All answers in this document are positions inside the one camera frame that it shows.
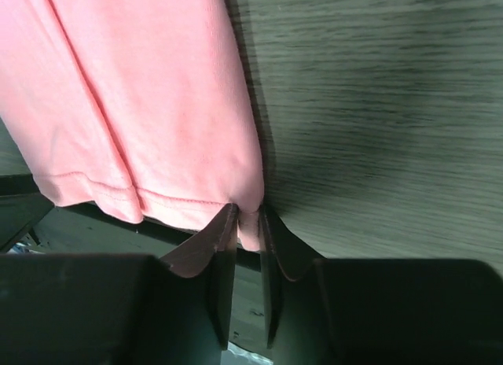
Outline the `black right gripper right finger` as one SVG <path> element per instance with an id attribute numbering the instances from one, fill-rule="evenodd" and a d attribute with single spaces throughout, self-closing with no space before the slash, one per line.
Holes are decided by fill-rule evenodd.
<path id="1" fill-rule="evenodd" d="M 259 213 L 276 364 L 499 364 L 502 279 L 467 259 L 327 258 Z"/>

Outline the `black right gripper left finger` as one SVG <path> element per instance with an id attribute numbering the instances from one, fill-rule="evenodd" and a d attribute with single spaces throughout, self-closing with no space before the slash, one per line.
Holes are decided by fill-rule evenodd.
<path id="1" fill-rule="evenodd" d="M 162 257 L 4 255 L 4 364 L 217 364 L 229 340 L 236 205 Z"/>

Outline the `pink t shirt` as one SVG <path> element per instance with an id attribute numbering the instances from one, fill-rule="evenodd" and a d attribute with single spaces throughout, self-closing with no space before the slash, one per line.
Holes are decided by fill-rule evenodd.
<path id="1" fill-rule="evenodd" d="M 259 136 L 225 0 L 1 0 L 1 118 L 40 191 L 259 248 Z"/>

